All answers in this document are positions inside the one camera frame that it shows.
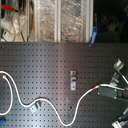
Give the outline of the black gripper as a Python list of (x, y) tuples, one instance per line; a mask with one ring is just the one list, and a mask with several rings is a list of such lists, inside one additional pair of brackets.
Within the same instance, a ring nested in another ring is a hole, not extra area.
[[(128, 84), (128, 68), (120, 59), (115, 62), (114, 69), (122, 76), (124, 81)], [(112, 85), (102, 84), (98, 88), (98, 94), (116, 100), (128, 101), (128, 90)], [(114, 128), (123, 128), (126, 125), (128, 125), (128, 109), (126, 109), (123, 112), (123, 115), (118, 117), (117, 120), (112, 123), (112, 126)]]

